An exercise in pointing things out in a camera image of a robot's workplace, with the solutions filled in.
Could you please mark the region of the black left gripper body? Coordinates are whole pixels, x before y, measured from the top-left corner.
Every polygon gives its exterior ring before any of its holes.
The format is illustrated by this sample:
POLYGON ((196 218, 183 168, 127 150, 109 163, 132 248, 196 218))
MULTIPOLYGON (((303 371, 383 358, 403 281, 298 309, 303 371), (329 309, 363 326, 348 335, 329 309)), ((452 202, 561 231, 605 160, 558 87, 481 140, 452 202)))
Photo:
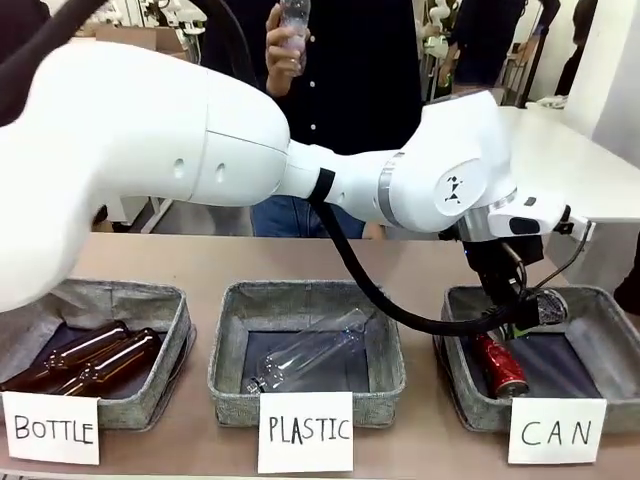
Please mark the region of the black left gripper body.
POLYGON ((542 238, 467 242, 466 259, 492 301, 515 301, 528 282, 526 267, 543 259, 542 238))

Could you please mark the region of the person's right hand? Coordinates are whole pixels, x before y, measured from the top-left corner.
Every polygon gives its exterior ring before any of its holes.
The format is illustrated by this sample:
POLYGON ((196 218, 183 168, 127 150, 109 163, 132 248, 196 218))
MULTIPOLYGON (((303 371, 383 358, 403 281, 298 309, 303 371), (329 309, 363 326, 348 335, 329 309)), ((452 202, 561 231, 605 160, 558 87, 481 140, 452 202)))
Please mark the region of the person's right hand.
POLYGON ((298 20, 285 20, 282 5, 275 4, 266 22, 266 65, 271 77, 301 76, 306 66, 309 28, 298 20))

